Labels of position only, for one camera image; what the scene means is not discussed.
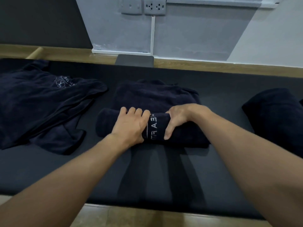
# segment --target rolled towel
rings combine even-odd
[[[260,92],[242,109],[256,135],[303,158],[303,106],[288,89]]]
[[[119,115],[118,110],[104,108],[100,111],[96,133],[99,137],[105,137],[112,132],[112,129]],[[142,132],[144,140],[151,143],[165,144],[182,147],[207,148],[209,141],[201,129],[193,122],[184,123],[175,128],[169,140],[164,140],[165,129],[170,121],[167,113],[154,113],[150,115],[148,125]]]

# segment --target power socket plate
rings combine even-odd
[[[144,0],[145,15],[165,15],[166,0]]]
[[[142,0],[119,0],[122,14],[142,15]]]

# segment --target wooden trim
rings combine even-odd
[[[2,58],[26,58],[39,46],[0,44],[0,57]],[[94,64],[115,64],[117,55],[94,54],[91,49],[61,48],[41,46],[44,50],[40,58],[50,61],[73,61]],[[203,61],[183,61],[155,59],[156,68],[243,73],[267,76],[288,76],[303,78],[303,68],[267,66],[253,64],[229,64]]]

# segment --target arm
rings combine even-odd
[[[302,226],[303,159],[210,111],[185,104],[167,113],[169,139],[187,121],[199,125],[248,200],[273,226]]]
[[[113,162],[143,142],[149,115],[121,108],[111,134],[0,206],[0,226],[70,226]]]

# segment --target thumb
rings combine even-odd
[[[176,128],[176,125],[174,123],[174,120],[171,119],[165,130],[164,140],[170,139],[175,128]]]

